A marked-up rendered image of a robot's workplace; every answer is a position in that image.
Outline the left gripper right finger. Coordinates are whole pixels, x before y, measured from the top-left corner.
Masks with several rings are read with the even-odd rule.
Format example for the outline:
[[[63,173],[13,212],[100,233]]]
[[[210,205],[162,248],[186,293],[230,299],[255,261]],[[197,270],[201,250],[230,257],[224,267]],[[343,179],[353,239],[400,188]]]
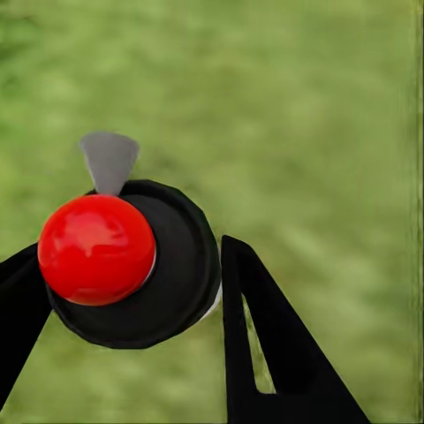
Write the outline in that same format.
[[[228,424],[370,424],[254,249],[222,236]],[[260,393],[242,294],[276,395]]]

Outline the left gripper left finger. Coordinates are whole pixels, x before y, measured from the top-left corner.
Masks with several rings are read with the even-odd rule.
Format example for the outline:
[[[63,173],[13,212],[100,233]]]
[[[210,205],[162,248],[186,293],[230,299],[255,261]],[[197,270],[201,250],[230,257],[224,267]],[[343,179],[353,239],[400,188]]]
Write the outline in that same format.
[[[38,243],[0,262],[0,410],[53,306],[38,259]]]

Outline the pesticide atomizer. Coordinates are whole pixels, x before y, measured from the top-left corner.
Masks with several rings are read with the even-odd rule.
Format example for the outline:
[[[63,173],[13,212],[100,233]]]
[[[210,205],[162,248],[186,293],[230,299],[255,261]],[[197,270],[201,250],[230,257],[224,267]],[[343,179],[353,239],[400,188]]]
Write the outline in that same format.
[[[140,144],[122,133],[80,139],[95,183],[57,209],[38,239],[49,303],[90,344],[147,349],[204,319],[222,265],[204,211],[174,188],[128,179]]]

